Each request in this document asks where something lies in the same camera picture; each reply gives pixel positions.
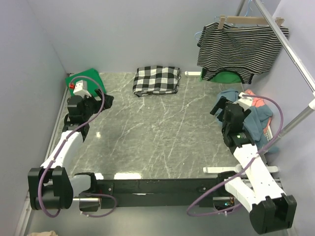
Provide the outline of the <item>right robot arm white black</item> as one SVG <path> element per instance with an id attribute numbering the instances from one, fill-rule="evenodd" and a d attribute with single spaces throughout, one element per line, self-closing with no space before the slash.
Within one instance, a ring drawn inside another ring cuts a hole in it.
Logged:
<path id="1" fill-rule="evenodd" d="M 210 113 L 221 110 L 217 118 L 222 122 L 224 143 L 241 165 L 236 178 L 225 178 L 225 190 L 249 212 L 253 229 L 261 235 L 291 228 L 297 202 L 279 187 L 258 154 L 253 138 L 243 130 L 251 104 L 251 97 L 244 93 L 235 102 L 222 96 Z"/>

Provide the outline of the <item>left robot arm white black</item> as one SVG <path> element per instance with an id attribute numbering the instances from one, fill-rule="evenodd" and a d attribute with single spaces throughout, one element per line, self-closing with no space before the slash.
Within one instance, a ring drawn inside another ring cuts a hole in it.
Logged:
<path id="1" fill-rule="evenodd" d="M 31 208 L 42 210 L 48 217 L 55 218 L 62 209 L 70 208 L 74 197 L 99 194 L 94 173 L 78 173 L 69 178 L 66 171 L 87 137 L 89 122 L 113 104 L 113 96 L 100 89 L 95 91 L 100 100 L 86 95 L 73 95 L 67 100 L 68 113 L 57 146 L 39 168 L 32 168 L 28 172 Z"/>

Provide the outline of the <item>blue t shirt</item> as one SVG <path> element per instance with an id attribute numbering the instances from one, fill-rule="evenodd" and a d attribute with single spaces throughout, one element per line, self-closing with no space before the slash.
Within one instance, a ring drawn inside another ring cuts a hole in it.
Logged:
<path id="1" fill-rule="evenodd" d="M 238 95 L 239 92 L 237 90 L 230 88 L 220 92 L 217 95 L 216 102 L 218 102 L 221 96 L 226 97 L 231 102 L 235 102 L 236 100 L 238 100 Z M 268 143 L 267 141 L 263 140 L 262 134 L 266 126 L 270 125 L 273 113 L 267 105 L 261 107 L 251 106 L 250 110 L 251 113 L 246 117 L 243 129 L 249 132 L 249 134 L 255 141 L 257 148 L 261 149 Z M 219 109 L 215 113 L 215 117 L 217 117 L 221 111 L 222 109 Z"/>

